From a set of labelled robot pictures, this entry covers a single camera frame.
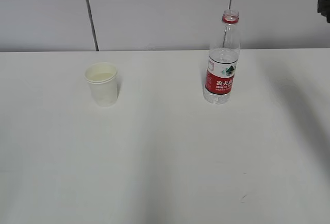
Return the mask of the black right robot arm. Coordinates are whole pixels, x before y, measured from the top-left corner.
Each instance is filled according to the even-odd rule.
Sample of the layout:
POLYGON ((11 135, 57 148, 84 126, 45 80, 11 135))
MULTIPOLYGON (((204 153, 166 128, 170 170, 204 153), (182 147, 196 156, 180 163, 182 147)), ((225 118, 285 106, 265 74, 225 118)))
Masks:
POLYGON ((326 22, 330 23, 330 0, 318 0, 317 13, 326 18, 326 22))

